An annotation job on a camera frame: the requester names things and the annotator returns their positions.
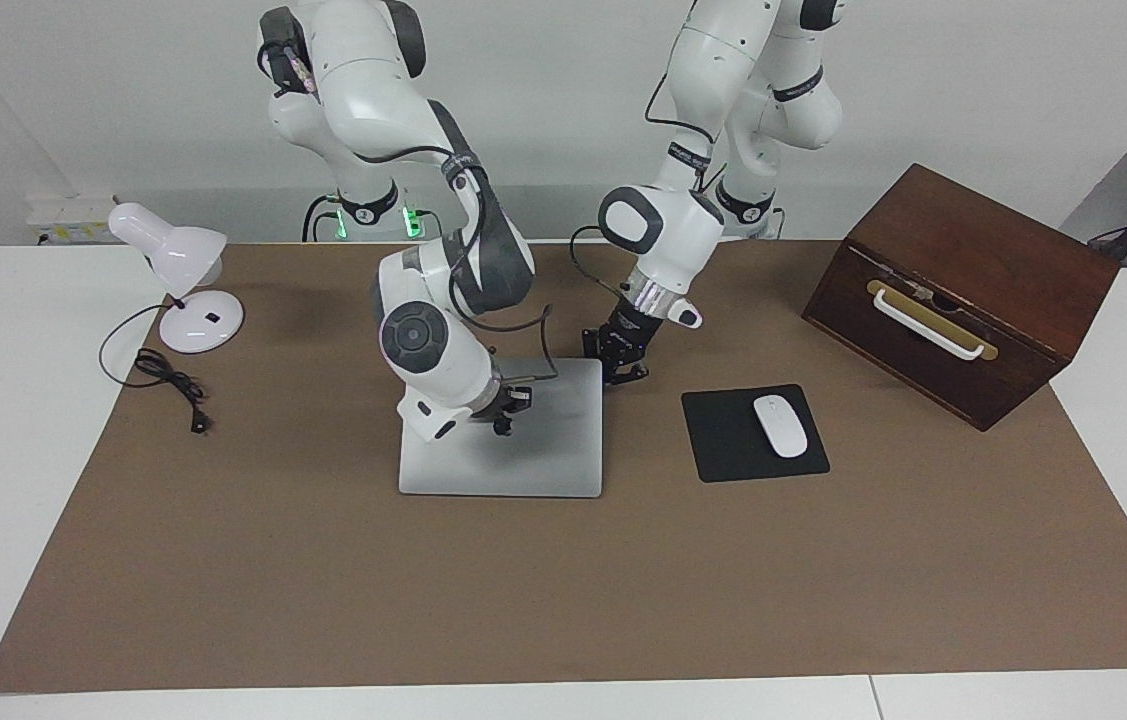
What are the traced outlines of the white computer mouse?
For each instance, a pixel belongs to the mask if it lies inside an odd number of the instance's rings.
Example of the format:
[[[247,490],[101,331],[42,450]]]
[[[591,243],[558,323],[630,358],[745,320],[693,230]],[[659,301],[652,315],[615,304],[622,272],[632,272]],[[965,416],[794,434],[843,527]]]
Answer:
[[[767,445],[778,457],[793,459],[806,454],[809,439],[799,414],[784,395],[760,395],[752,410]]]

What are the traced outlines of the white desk lamp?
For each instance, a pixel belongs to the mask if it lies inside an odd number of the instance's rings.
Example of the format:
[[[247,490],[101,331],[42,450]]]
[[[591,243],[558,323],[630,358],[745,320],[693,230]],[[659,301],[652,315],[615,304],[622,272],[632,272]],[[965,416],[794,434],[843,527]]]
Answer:
[[[159,325],[162,343],[179,354],[203,354],[224,345],[246,319],[240,300],[207,290],[223,272],[228,237],[207,228],[174,225],[137,202],[110,210],[110,233],[144,255],[174,306]]]

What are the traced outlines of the white wall power strip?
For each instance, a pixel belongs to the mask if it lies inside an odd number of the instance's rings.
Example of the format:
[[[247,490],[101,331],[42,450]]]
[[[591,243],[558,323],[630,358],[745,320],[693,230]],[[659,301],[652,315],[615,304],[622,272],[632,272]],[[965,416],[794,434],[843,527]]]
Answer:
[[[110,232],[110,210],[118,205],[112,195],[76,197],[41,196],[27,199],[37,245],[114,245],[121,241]]]

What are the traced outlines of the silver laptop computer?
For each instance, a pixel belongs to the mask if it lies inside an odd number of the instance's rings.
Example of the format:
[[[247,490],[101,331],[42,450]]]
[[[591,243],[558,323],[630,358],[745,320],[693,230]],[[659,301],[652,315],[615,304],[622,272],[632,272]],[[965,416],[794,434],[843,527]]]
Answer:
[[[511,436],[463,421],[441,439],[403,428],[403,495],[595,498],[603,482],[603,381],[598,359],[557,359],[534,405],[512,415]]]

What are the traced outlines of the black mouse pad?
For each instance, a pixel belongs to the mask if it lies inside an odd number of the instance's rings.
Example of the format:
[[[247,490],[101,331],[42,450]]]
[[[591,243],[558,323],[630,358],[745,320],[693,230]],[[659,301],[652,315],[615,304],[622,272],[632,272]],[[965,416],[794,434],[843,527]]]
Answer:
[[[784,395],[799,414],[809,439],[805,455],[778,457],[752,410],[760,395]],[[704,483],[827,474],[831,460],[802,386],[758,386],[687,392],[681,395],[696,475]]]

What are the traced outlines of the brown table mat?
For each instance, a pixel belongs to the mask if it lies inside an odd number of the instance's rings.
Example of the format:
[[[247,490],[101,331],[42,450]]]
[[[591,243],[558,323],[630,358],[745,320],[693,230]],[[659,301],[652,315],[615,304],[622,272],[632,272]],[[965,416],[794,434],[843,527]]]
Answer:
[[[243,332],[176,361],[214,428],[119,393],[0,693],[1127,667],[1127,519],[1056,395],[980,433],[804,322],[832,245],[720,247],[580,501],[398,491],[387,254],[227,251]],[[828,473],[701,482],[681,395],[784,384]]]

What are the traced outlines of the dark brown wooden box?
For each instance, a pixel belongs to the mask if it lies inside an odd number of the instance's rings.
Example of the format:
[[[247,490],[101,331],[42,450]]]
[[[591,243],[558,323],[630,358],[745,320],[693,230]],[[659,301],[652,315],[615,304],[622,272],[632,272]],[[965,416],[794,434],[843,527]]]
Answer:
[[[802,311],[970,427],[988,430],[1079,355],[1119,264],[1020,211],[911,165],[845,240]],[[875,310],[882,281],[999,348],[956,359]]]

